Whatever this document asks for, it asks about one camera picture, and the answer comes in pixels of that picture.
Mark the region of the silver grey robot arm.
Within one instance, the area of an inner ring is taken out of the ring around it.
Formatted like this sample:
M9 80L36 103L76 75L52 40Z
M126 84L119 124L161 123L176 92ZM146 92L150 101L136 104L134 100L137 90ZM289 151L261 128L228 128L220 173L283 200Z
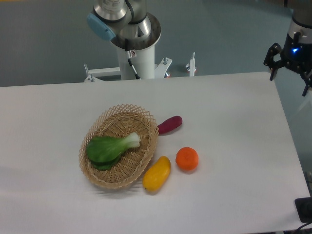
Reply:
M310 0L273 0L273 4L293 10L285 44L273 44L263 64L273 80L278 69L285 67L299 74L305 83L303 96L312 88L312 2ZM164 58L155 64L155 44L161 27L157 18L147 12L144 0L97 0L87 16L89 28L117 50L118 68L86 70L93 81L96 76L113 76L122 80L166 78L172 63Z

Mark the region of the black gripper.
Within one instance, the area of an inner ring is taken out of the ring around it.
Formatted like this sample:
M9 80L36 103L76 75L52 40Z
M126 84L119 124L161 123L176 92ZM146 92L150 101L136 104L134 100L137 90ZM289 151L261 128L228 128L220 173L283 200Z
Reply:
M275 61L274 57L277 55L280 55L282 60ZM305 83L303 97L312 87L312 41L303 34L303 31L297 31L293 36L287 34L283 49L278 43L274 43L268 49L263 64L271 71L270 81L274 80L278 69L284 64L287 69L300 73Z

